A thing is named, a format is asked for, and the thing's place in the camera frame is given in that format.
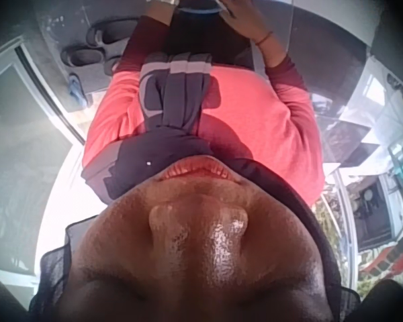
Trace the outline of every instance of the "sleeve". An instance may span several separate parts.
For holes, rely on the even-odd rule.
[[[167,25],[153,18],[140,18],[89,128],[83,167],[108,144],[135,130],[137,125],[130,119],[128,109],[138,99],[140,70],[146,57],[163,49],[168,31]]]
[[[320,133],[309,93],[302,76],[288,56],[278,66],[266,68],[266,74],[278,99],[290,111],[290,127],[298,133],[293,144],[294,153],[304,166],[294,169],[299,172],[295,175],[312,189],[313,197],[310,199],[316,201],[322,192],[325,177]]]

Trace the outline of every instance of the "nose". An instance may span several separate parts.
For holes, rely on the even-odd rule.
[[[188,278],[198,286],[222,286],[233,279],[248,224],[243,208],[191,195],[156,206],[149,223],[161,275]]]

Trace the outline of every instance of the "red shirt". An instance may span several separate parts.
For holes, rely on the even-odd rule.
[[[168,30],[141,17],[89,129],[83,166],[108,144],[144,132],[140,69],[149,54],[161,51]],[[312,102],[289,58],[266,73],[269,82],[251,70],[214,65],[196,134],[221,157],[264,164],[311,205],[324,186]]]

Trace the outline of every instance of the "lip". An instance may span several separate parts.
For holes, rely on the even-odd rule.
[[[219,161],[208,156],[192,156],[168,167],[160,180],[172,178],[215,178],[236,182],[232,173]]]

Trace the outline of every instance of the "skin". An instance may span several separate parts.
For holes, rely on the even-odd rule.
[[[247,0],[222,17],[254,40],[269,30]],[[146,15],[167,25],[175,8]],[[267,66],[285,53],[270,35]],[[320,253],[278,200],[211,157],[180,160],[128,191],[73,255],[59,321],[331,321]]]

